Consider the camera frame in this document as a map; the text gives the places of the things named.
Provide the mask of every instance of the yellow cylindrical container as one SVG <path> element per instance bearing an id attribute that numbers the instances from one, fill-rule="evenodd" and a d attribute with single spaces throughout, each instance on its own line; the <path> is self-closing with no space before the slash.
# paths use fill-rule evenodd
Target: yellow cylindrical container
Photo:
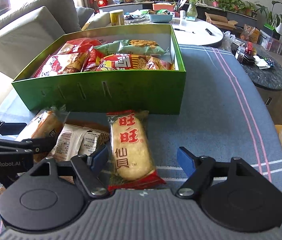
<path id="1" fill-rule="evenodd" d="M 124 25 L 123 10 L 110 11 L 110 19 L 112 26 Z"/>

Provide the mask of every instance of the tv stand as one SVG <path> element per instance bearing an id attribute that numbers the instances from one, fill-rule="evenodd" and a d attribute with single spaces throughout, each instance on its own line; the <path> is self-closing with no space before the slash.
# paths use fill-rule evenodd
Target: tv stand
<path id="1" fill-rule="evenodd" d="M 132 3 L 121 3 L 121 4 L 109 4 L 107 6 L 99 7 L 100 12 L 109 12 L 112 10 L 117 10 L 117 9 L 123 9 L 124 13 L 127 12 L 134 12 L 136 10 L 142 10 L 142 9 L 152 9 L 152 4 L 153 1 L 149 2 L 132 2 Z M 185 4 L 182 9 L 187 10 L 189 4 Z M 223 11 L 221 8 L 215 8 L 213 6 L 205 6 L 205 5 L 196 5 L 197 11 L 198 11 L 198 19 L 205 21 L 206 16 L 205 12 L 209 14 L 216 14 L 216 15 L 221 15 L 224 17 L 227 17 L 228 20 L 235 20 L 238 22 L 237 26 L 239 27 L 244 27 L 244 24 L 257 27 L 257 19 L 254 19 L 252 17 L 239 14 L 239 13 L 234 13 L 230 11 Z"/>

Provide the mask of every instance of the blue basket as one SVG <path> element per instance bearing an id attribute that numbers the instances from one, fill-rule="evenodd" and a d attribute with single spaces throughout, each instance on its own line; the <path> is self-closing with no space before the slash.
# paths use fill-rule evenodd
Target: blue basket
<path id="1" fill-rule="evenodd" d="M 162 14 L 148 14 L 149 19 L 153 23 L 168 23 L 172 20 L 173 14 L 170 12 L 170 15 Z"/>

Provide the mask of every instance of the gray sofa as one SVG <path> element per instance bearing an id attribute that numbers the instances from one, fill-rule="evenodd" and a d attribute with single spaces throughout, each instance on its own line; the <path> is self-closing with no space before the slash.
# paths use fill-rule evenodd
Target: gray sofa
<path id="1" fill-rule="evenodd" d="M 108 14 L 75 7 L 73 0 L 33 0 L 0 16 L 0 72 L 15 78 L 40 52 L 66 33 L 105 27 Z"/>

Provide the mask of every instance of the white round table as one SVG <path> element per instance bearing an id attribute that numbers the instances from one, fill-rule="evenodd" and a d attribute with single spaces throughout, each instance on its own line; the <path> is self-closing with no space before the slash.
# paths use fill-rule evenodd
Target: white round table
<path id="1" fill-rule="evenodd" d="M 212 47 L 221 45 L 223 39 L 222 31 L 206 21 L 196 19 L 194 22 L 180 18 L 173 18 L 169 23 L 172 25 L 173 29 L 182 30 L 174 30 L 179 44 Z"/>

